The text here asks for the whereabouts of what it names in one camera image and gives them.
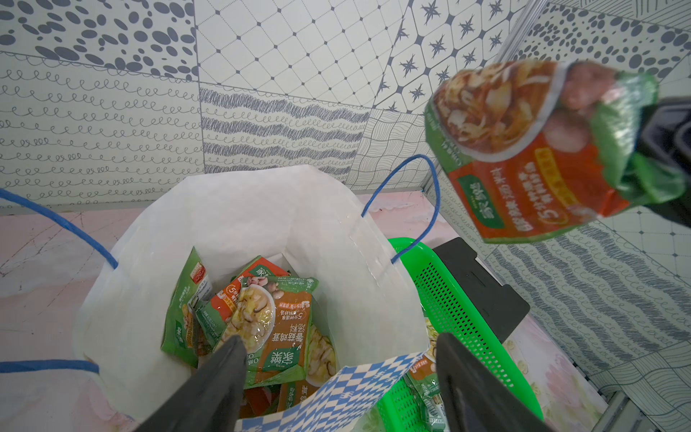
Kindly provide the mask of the red hot sour soup packet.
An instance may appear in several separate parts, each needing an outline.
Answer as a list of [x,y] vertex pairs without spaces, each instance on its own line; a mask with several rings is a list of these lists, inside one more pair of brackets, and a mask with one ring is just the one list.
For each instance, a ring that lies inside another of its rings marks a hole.
[[264,257],[258,256],[247,264],[238,275],[232,277],[229,285],[211,298],[209,302],[210,312],[215,312],[224,323],[227,323],[237,309],[241,291],[240,279],[244,277],[268,277],[270,275],[288,276],[289,274],[289,271]]

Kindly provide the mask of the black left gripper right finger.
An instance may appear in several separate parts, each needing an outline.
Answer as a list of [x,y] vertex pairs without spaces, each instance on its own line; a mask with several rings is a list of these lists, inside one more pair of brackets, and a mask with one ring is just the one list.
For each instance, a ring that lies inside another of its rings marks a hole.
[[453,432],[548,432],[487,367],[450,333],[437,338],[437,375]]

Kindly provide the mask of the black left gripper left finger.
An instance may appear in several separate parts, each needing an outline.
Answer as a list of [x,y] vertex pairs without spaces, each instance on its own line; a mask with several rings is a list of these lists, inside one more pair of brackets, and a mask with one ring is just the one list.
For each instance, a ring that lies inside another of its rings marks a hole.
[[247,356],[240,337],[229,339],[138,430],[234,430],[244,392]]

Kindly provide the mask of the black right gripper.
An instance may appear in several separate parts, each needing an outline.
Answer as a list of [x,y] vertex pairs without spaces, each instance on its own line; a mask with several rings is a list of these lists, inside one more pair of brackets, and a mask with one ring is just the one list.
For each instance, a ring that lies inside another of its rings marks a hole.
[[663,98],[643,110],[637,150],[682,174],[685,193],[647,208],[658,216],[684,227],[690,226],[690,97]]

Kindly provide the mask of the yellow green condiment packet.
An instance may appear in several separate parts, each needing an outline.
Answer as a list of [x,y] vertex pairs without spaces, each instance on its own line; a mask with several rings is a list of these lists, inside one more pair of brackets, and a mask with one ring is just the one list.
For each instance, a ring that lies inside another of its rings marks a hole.
[[167,308],[161,350],[197,368],[201,356],[200,335],[195,307],[212,296],[212,282],[196,248],[192,248],[177,279]]

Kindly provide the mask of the mushroom soup packet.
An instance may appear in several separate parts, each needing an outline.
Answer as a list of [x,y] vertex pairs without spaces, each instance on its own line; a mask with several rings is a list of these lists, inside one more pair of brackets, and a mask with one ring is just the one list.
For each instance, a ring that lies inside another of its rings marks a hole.
[[429,318],[425,318],[425,321],[429,339],[428,350],[408,371],[405,381],[417,396],[426,429],[428,431],[449,431],[437,374],[437,359],[435,358],[438,332]]
[[278,411],[288,410],[302,403],[338,372],[336,350],[330,339],[323,336],[315,325],[310,329],[308,354],[305,379],[281,386]]

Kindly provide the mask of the blue checkered paper bag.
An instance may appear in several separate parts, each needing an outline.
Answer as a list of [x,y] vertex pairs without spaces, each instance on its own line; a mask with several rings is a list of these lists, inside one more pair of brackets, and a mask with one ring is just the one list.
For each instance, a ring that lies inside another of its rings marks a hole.
[[105,259],[72,360],[151,431],[340,431],[428,349],[421,301],[367,203],[315,167],[192,176]]

